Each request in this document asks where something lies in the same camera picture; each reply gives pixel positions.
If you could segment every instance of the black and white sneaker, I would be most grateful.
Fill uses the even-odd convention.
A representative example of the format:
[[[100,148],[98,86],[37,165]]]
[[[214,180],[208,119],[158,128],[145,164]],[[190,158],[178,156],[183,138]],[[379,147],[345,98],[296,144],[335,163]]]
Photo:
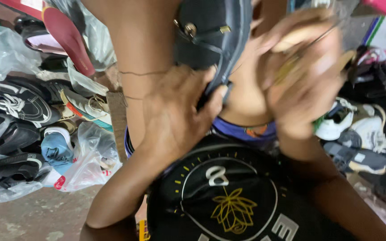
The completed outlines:
[[[36,127],[48,123],[52,117],[50,106],[39,95],[7,81],[0,81],[0,109]]]
[[[0,186],[9,188],[15,183],[34,181],[44,163],[40,154],[23,153],[0,160]]]

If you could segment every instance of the pile of shoes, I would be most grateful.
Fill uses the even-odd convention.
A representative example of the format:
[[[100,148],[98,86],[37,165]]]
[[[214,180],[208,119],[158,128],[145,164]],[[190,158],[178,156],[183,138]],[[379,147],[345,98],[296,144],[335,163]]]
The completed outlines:
[[[386,172],[385,111],[378,105],[337,98],[315,135],[340,171]]]
[[[0,157],[6,156],[0,159],[0,187],[37,181],[53,186],[75,162],[71,135],[77,125],[70,119],[76,115],[112,132],[108,104],[75,93],[68,81],[0,81]]]

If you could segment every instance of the sneaker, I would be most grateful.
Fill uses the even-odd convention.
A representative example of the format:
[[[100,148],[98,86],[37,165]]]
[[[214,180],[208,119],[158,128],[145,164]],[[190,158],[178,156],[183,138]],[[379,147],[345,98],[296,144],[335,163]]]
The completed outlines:
[[[10,188],[19,182],[34,181],[44,159],[39,154],[23,153],[0,160],[0,186]]]
[[[61,90],[72,90],[71,82],[63,79],[43,81],[40,79],[29,80],[21,77],[7,76],[6,81],[33,91],[51,106],[63,104],[60,94]]]
[[[88,100],[67,89],[61,91],[61,98],[63,103],[76,115],[113,132],[108,104],[101,98],[95,96]]]
[[[193,69],[217,65],[214,79],[205,89],[198,108],[228,77],[250,35],[251,0],[184,0],[174,20],[178,27],[174,47],[177,63]]]
[[[47,128],[41,143],[41,153],[44,159],[63,175],[71,167],[74,158],[69,132],[61,127]]]
[[[386,154],[386,136],[383,132],[386,114],[382,107],[378,105],[373,105],[373,108],[379,111],[378,115],[362,118],[352,124],[350,129],[361,136],[361,148]]]
[[[27,147],[40,139],[40,132],[31,123],[15,119],[0,137],[0,155]]]
[[[333,141],[340,137],[345,129],[349,128],[357,107],[343,98],[336,98],[331,110],[325,115],[315,135],[326,141]]]
[[[347,147],[386,153],[386,136],[383,132],[385,121],[386,114],[382,107],[353,105],[338,97],[315,135],[326,141],[338,140]]]
[[[335,142],[327,142],[324,150],[333,158],[339,171],[349,167],[355,172],[383,175],[386,172],[386,157],[371,150],[356,150]]]
[[[7,81],[0,81],[0,109],[16,118],[32,122],[36,127],[41,127],[42,123],[49,122],[52,117],[49,105],[39,95]]]

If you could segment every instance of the shoe insole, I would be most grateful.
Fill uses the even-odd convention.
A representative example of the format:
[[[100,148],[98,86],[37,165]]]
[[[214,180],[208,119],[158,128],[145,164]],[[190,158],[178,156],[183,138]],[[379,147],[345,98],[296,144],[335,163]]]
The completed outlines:
[[[42,19],[48,32],[72,59],[77,70],[85,76],[94,74],[95,69],[87,55],[82,36],[74,23],[61,11],[51,7],[42,10]]]

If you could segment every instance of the black sneaker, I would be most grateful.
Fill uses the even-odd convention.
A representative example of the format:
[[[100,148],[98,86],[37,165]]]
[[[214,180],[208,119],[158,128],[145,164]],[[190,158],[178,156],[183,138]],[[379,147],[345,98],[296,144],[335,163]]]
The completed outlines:
[[[40,132],[32,123],[0,114],[0,124],[7,119],[10,123],[0,137],[0,155],[9,156],[10,153],[27,147],[40,138]]]
[[[30,182],[39,173],[44,159],[40,154],[24,153],[0,160],[0,186],[9,188],[18,182]]]
[[[7,81],[0,81],[0,109],[16,118],[31,121],[36,127],[52,118],[50,106],[39,95]]]
[[[30,80],[22,77],[7,76],[8,83],[24,87],[38,94],[49,105],[63,104],[61,90],[73,91],[71,82],[63,79],[52,79],[43,81],[40,79]]]
[[[174,59],[193,69],[216,64],[214,79],[205,89],[200,108],[228,77],[244,51],[252,21],[251,0],[184,0],[178,9]]]

